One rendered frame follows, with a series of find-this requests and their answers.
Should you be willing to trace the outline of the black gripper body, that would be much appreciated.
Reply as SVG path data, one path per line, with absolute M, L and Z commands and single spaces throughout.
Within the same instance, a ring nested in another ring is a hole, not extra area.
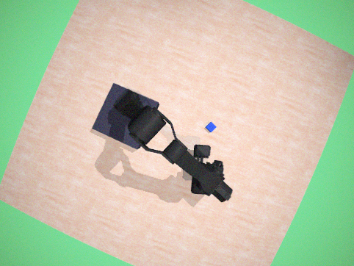
M 194 145 L 194 155 L 197 157 L 197 161 L 200 160 L 199 163 L 201 163 L 202 165 L 205 164 L 205 163 L 203 163 L 204 157 L 210 156 L 210 154 L 211 154 L 210 145 L 196 145 L 196 144 Z M 201 159 L 199 159 L 199 158 L 201 158 Z M 196 183 L 192 183 L 191 192 L 194 194 L 205 195 L 196 187 Z

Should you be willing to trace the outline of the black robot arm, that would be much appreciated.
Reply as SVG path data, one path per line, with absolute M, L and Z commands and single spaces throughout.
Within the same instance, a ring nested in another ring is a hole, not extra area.
M 186 171 L 196 187 L 207 196 L 211 194 L 221 202 L 228 201 L 233 190 L 223 181 L 223 162 L 215 160 L 212 164 L 201 164 L 187 151 L 186 147 L 177 137 L 172 122 L 166 118 L 156 107 L 153 109 L 146 105 L 143 107 L 137 93 L 128 89 L 114 104 L 116 110 L 123 116 L 130 118 L 127 128 L 130 137 L 144 150 L 161 154 L 172 165 L 177 164 Z M 165 121 L 164 121 L 165 120 Z M 167 123 L 170 124 L 174 140 L 164 151 L 158 151 L 147 147 L 147 144 Z M 211 166 L 211 167 L 209 167 Z

